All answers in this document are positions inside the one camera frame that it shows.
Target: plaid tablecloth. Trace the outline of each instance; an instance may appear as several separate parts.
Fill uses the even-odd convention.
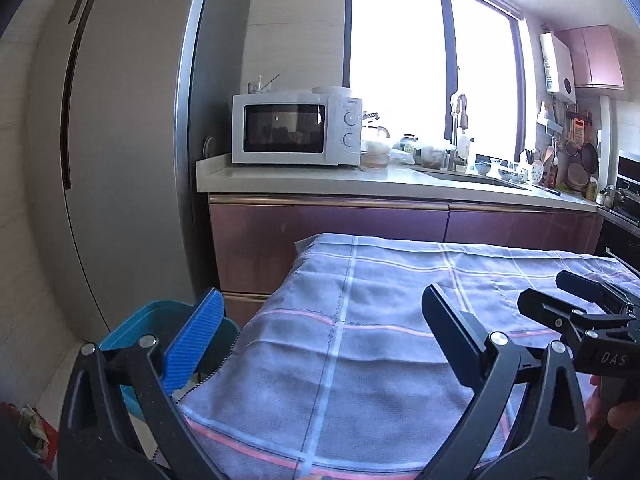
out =
[[[556,274],[567,269],[640,294],[621,264],[595,256],[334,234],[298,249],[223,367],[179,403],[234,480],[415,477],[472,397],[422,317],[430,283],[489,332],[540,347],[558,336],[518,313],[525,288],[597,312],[556,289]],[[522,391],[514,390],[485,459],[502,448]]]

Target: refrigerator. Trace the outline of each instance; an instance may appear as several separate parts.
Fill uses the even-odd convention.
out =
[[[38,43],[25,172],[38,250],[78,337],[217,285],[195,161],[230,151],[250,0],[57,0]]]

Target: microwave window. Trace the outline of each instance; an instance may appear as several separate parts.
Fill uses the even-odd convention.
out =
[[[618,158],[618,174],[624,178],[640,182],[640,163],[626,158],[626,156],[620,156]]]
[[[244,151],[322,153],[324,105],[247,105]]]

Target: wooden spoon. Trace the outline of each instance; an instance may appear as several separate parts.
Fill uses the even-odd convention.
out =
[[[553,146],[549,146],[546,149],[545,156],[542,159],[542,164],[546,165],[546,162],[553,156],[553,154],[554,154],[554,147]]]

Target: screw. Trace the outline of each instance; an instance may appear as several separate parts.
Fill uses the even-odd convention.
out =
[[[151,348],[156,344],[156,336],[151,334],[143,335],[138,339],[138,344],[142,346],[142,348]]]
[[[491,341],[498,346],[504,346],[508,343],[509,338],[502,332],[492,332],[490,335]]]
[[[566,351],[566,346],[564,346],[564,344],[562,344],[559,341],[552,341],[551,342],[551,349],[554,352],[558,352],[559,354],[564,353]]]
[[[82,355],[91,355],[94,352],[95,352],[95,345],[93,343],[87,343],[85,345],[82,345],[82,348],[80,349],[80,353]]]

